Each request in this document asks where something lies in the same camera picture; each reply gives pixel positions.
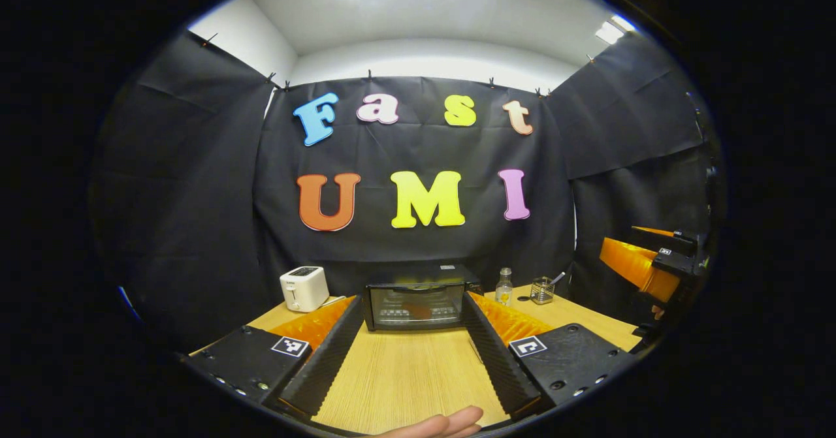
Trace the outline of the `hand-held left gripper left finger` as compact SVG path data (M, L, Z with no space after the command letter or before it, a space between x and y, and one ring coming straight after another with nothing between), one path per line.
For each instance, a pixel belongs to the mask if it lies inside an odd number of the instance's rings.
M311 313L278 305L180 363L250 406L295 419L319 413L364 320L362 296Z

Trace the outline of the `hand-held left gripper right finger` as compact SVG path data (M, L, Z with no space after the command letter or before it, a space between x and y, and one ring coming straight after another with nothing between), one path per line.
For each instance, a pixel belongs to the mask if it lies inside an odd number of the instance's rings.
M481 307L484 302L484 296L466 292L462 322L511 419L566 409L638 361L630 350L579 323L505 342Z

